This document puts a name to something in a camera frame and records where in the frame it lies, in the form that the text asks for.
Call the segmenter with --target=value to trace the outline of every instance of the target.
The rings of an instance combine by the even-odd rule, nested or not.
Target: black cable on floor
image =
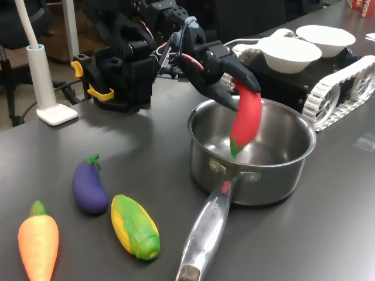
[[[65,87],[68,87],[70,85],[73,85],[75,83],[79,83],[81,82],[81,80],[74,80],[72,82],[69,82],[69,83],[65,83],[64,85],[54,89],[54,92],[57,92],[57,91],[60,91],[61,89],[64,89]],[[34,106],[36,105],[36,101],[33,102],[32,104],[30,104],[29,107],[27,107],[27,109],[23,112],[22,116],[21,116],[21,120],[19,121],[19,124],[21,125],[23,123],[23,120],[25,119],[25,116],[26,114],[30,111],[30,109],[32,109]]]

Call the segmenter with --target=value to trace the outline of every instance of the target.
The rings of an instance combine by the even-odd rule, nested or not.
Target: handle rivet
[[[245,176],[245,180],[250,183],[255,183],[260,180],[260,174],[256,172],[249,172]]]
[[[210,160],[210,170],[214,173],[220,172],[220,164],[217,163],[215,160]]]

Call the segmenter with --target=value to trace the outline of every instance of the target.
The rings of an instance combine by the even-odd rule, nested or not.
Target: green pepper stem
[[[231,139],[231,140],[230,140],[230,153],[231,153],[231,159],[236,159],[237,154],[239,154],[243,148],[244,148],[244,147],[242,147],[242,148],[239,147],[239,146],[236,144],[236,141],[235,141],[234,139]]]
[[[31,205],[29,218],[35,217],[37,215],[47,215],[46,208],[40,200],[35,201]]]
[[[98,162],[96,161],[98,158],[99,158],[99,154],[96,153],[96,154],[92,155],[92,157],[86,158],[85,160],[86,160],[86,162],[87,162],[88,164],[94,164],[95,167],[96,167],[97,169],[99,169],[99,164],[98,164]]]

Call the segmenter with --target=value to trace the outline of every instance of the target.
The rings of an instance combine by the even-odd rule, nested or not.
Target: pot rim
[[[239,100],[240,97],[239,96],[235,96],[233,97],[234,100]],[[208,148],[206,148],[205,146],[203,146],[195,137],[194,133],[193,133],[193,129],[192,129],[192,122],[194,120],[194,117],[195,115],[203,110],[204,108],[206,107],[209,107],[211,106],[211,104],[216,104],[217,102],[214,101],[214,100],[208,100],[208,101],[204,101],[202,102],[201,104],[197,105],[192,111],[191,113],[189,114],[189,117],[187,118],[187,128],[189,129],[189,132],[190,132],[190,135],[193,139],[194,142],[196,142],[199,147],[201,149],[203,149],[204,151],[208,152],[209,154],[211,154],[212,156],[222,160],[222,161],[225,161],[227,163],[231,163],[231,164],[235,164],[235,165],[240,165],[240,166],[245,166],[245,167],[282,167],[282,166],[287,166],[287,165],[291,165],[291,164],[294,164],[298,161],[301,161],[303,159],[305,159],[314,149],[315,145],[316,145],[316,133],[315,133],[315,129],[313,127],[313,125],[307,121],[307,119],[302,115],[300,114],[298,111],[284,105],[284,104],[281,104],[280,102],[276,102],[276,101],[271,101],[271,100],[268,100],[266,98],[262,98],[262,104],[264,103],[269,103],[269,104],[274,104],[274,105],[277,105],[279,107],[282,107],[283,109],[289,111],[290,113],[292,113],[293,115],[295,115],[308,129],[308,133],[310,134],[310,145],[309,145],[309,148],[306,150],[306,152],[301,155],[300,157],[292,160],[292,161],[288,161],[288,162],[285,162],[285,163],[281,163],[281,164],[275,164],[275,165],[251,165],[251,164],[246,164],[246,163],[242,163],[242,162],[237,162],[233,159],[228,159],[228,158],[225,158],[225,157],[222,157],[218,154],[215,154],[213,153],[211,150],[209,150]]]

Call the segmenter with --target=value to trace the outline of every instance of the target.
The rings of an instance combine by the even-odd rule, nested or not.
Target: saucepan handle
[[[223,170],[221,184],[207,199],[185,242],[176,281],[201,281],[206,273],[223,235],[237,179]]]

